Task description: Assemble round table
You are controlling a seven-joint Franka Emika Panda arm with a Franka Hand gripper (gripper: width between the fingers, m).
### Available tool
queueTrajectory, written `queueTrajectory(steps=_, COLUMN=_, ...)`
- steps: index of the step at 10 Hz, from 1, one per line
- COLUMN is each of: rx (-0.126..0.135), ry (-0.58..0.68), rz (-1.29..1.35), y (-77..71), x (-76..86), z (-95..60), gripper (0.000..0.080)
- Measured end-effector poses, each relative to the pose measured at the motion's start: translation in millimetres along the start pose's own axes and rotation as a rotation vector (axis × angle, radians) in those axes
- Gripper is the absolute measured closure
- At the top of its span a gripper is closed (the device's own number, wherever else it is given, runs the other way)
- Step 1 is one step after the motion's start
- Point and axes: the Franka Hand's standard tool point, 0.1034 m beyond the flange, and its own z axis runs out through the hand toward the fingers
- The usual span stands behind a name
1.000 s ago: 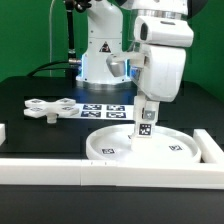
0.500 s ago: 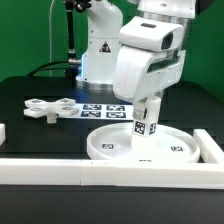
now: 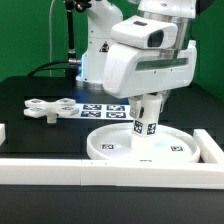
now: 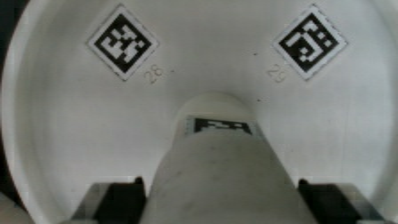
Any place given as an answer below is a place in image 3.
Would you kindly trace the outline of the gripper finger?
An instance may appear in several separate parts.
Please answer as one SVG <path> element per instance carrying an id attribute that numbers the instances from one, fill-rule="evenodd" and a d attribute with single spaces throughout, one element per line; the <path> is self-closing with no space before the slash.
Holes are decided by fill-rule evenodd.
<path id="1" fill-rule="evenodd" d="M 142 100 L 143 96 L 132 96 L 129 98 L 129 104 L 130 104 L 130 116 L 134 119 L 137 119 L 140 117 L 140 112 L 142 110 Z"/>
<path id="2" fill-rule="evenodd" d="M 164 91 L 160 91 L 158 93 L 158 96 L 161 98 L 161 106 L 160 106 L 160 112 L 163 112 L 164 106 L 166 101 L 168 100 L 169 96 L 170 96 L 171 91 L 170 90 L 164 90 Z"/>

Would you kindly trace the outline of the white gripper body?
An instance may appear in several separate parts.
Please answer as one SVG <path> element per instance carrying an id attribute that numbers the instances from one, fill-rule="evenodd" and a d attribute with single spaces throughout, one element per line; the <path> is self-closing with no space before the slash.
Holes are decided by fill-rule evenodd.
<path id="1" fill-rule="evenodd" d="M 117 98 L 171 90 L 193 79 L 197 50 L 191 40 L 175 57 L 178 26 L 133 16 L 112 27 L 103 88 Z"/>

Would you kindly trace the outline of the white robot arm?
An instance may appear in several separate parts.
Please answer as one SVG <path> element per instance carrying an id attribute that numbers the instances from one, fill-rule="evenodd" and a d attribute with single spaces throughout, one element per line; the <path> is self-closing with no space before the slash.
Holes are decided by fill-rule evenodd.
<path id="1" fill-rule="evenodd" d="M 90 0 L 88 45 L 78 84 L 128 98 L 137 118 L 141 97 L 185 87 L 193 79 L 196 42 L 185 41 L 197 0 L 128 0 L 138 6 L 124 19 L 108 0 Z"/>

